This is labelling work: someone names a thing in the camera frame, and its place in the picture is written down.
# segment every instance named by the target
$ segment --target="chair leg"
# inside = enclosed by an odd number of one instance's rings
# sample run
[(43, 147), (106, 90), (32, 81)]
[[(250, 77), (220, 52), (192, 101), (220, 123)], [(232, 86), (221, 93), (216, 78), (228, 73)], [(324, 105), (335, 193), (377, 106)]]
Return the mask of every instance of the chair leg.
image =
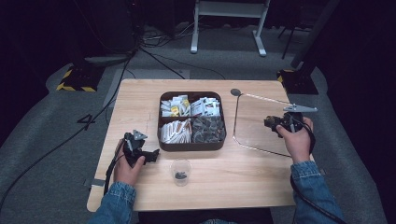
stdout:
[(194, 9), (194, 33), (192, 34), (191, 40), (191, 53), (197, 53), (198, 51), (198, 21), (199, 21), (199, 0), (195, 1), (195, 9)]
[(293, 34), (294, 34), (294, 29), (295, 28), (293, 27), (293, 29), (291, 30), (291, 33), (290, 33), (290, 36), (289, 36), (289, 39), (288, 39), (288, 43), (286, 44), (285, 50), (283, 51), (282, 59), (285, 59), (286, 51), (288, 51), (291, 38), (293, 37)]
[(285, 32), (285, 30), (286, 30), (286, 27), (283, 28), (282, 32), (280, 32), (279, 36), (277, 37), (278, 39), (283, 35), (283, 32)]

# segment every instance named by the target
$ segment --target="wooden table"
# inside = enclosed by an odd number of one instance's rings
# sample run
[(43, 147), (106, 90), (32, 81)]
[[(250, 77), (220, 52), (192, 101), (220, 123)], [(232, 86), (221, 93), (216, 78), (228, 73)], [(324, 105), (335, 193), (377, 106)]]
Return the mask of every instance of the wooden table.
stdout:
[[(231, 89), (288, 101), (277, 81), (258, 80), (179, 80), (125, 79), (120, 85), (117, 102), (108, 127), (95, 179), (106, 179), (119, 140), (126, 132), (138, 130), (148, 136), (143, 149), (159, 147), (157, 122), (160, 97), (167, 91), (214, 91), (224, 111), (227, 137), (215, 151), (160, 151), (155, 163), (147, 163), (140, 173), (135, 211), (183, 210), (204, 208), (237, 208), (293, 205), (290, 186), (291, 158), (240, 146), (233, 139), (237, 97)], [(268, 115), (282, 116), (283, 105), (241, 96), (238, 106), (235, 138), (243, 145), (264, 147), (287, 154), (283, 139), (264, 127)], [(177, 187), (169, 166), (174, 159), (191, 162), (190, 182)], [(94, 212), (103, 197), (103, 187), (92, 186), (87, 203)]]

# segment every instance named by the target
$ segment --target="jacket cuff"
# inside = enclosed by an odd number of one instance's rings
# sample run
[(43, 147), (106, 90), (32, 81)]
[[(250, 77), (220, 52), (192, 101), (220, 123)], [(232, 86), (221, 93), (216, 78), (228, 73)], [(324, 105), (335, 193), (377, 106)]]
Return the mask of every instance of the jacket cuff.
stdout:
[(130, 205), (133, 204), (134, 197), (136, 196), (134, 187), (122, 182), (113, 183), (107, 193), (122, 198)]
[(291, 167), (291, 176), (293, 179), (320, 175), (317, 164), (314, 161), (303, 161), (293, 164)]

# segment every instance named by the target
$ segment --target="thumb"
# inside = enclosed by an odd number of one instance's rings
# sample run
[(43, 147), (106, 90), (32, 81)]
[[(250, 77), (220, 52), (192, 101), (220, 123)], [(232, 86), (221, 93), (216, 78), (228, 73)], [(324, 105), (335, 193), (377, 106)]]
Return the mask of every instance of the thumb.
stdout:
[(282, 125), (276, 125), (276, 130), (282, 136), (285, 136), (286, 134), (289, 133), (289, 131), (286, 130), (284, 127), (282, 127)]
[(140, 169), (142, 168), (143, 164), (145, 163), (145, 157), (141, 156), (139, 157), (139, 159), (137, 159), (136, 163), (134, 164), (134, 171), (138, 172), (140, 171)]

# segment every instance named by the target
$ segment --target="handheld controller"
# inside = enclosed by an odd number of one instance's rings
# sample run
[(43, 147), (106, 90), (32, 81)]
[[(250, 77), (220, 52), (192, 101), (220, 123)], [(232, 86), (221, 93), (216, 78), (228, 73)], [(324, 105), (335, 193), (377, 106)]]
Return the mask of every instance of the handheld controller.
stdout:
[(264, 126), (271, 128), (271, 130), (277, 133), (277, 136), (282, 138), (282, 135), (276, 129), (277, 125), (281, 125), (291, 133), (300, 131), (303, 128), (303, 114), (300, 112), (287, 112), (283, 115), (283, 118), (276, 116), (267, 116), (264, 120)]
[(125, 155), (128, 164), (131, 167), (134, 167), (137, 159), (139, 157), (144, 156), (145, 164), (146, 162), (155, 162), (157, 160), (158, 155), (160, 154), (160, 150), (156, 149), (153, 152), (143, 151), (142, 146), (145, 144), (145, 138), (147, 138), (144, 134), (134, 130), (134, 134), (125, 133), (124, 140), (125, 144), (123, 146), (123, 152)]

